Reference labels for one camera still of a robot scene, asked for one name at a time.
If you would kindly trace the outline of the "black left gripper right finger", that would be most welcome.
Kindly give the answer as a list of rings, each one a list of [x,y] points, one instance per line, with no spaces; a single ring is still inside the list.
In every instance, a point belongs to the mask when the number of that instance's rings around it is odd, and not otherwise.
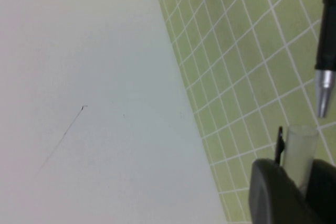
[[[320,223],[335,223],[335,166],[313,161],[306,202]]]

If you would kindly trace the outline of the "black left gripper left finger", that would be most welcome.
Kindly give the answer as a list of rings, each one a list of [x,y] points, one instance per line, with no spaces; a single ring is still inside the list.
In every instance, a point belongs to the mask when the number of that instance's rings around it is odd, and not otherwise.
[[[248,205],[252,223],[319,223],[284,169],[267,158],[252,164]]]

